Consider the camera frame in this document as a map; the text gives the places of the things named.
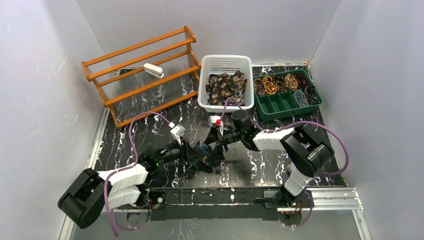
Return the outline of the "blue floral tie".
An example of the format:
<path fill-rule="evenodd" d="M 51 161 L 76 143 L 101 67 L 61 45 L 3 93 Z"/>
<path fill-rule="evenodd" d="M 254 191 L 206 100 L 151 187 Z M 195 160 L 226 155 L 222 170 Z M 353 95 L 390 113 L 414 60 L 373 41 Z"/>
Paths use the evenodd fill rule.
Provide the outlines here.
<path fill-rule="evenodd" d="M 213 150 L 208 144 L 199 140 L 193 149 L 198 153 L 200 162 L 202 162 L 205 166 L 212 166 L 211 156 L 213 154 Z"/>

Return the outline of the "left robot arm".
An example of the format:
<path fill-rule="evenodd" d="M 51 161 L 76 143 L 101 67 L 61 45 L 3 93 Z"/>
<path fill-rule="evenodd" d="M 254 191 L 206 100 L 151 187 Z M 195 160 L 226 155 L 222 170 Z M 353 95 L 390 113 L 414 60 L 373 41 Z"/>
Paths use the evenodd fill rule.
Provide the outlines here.
<path fill-rule="evenodd" d="M 158 149 L 148 147 L 129 166 L 109 171 L 84 169 L 59 198 L 58 208 L 81 229 L 91 226 L 102 213 L 117 228 L 113 211 L 121 206 L 151 210 L 161 196 L 151 193 L 146 183 L 160 166 L 180 161 L 210 167 L 222 156 L 219 144 L 225 131 L 221 127 L 211 127 L 206 139 L 195 146 L 182 138 L 182 131 L 182 126 L 174 126 L 173 141 Z"/>

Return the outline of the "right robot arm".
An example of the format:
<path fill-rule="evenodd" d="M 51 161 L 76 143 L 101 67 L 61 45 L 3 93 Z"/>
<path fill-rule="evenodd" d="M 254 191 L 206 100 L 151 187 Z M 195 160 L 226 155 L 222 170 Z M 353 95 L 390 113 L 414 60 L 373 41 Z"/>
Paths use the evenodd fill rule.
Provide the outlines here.
<path fill-rule="evenodd" d="M 209 133 L 204 144 L 215 144 L 215 149 L 207 156 L 212 160 L 222 158 L 228 145 L 241 142 L 254 152 L 285 151 L 291 159 L 288 179 L 273 196 L 264 196 L 262 201 L 291 205 L 301 195 L 307 185 L 333 157 L 334 150 L 315 135 L 312 122 L 296 122 L 285 129 L 260 129 L 244 110 L 231 114 L 234 127 L 225 127 L 219 115 L 208 119 Z"/>

